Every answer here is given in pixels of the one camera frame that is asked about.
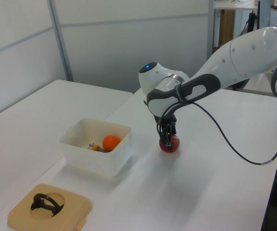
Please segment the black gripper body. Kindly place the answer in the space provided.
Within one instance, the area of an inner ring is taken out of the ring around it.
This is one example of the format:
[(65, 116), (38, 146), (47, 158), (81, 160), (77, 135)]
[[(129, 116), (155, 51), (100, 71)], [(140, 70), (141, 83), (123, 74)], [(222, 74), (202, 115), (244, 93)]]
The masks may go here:
[(175, 115), (172, 116), (165, 116), (165, 117), (159, 117), (159, 116), (154, 116), (155, 122), (157, 125), (167, 125), (167, 124), (175, 124), (176, 123), (176, 117)]

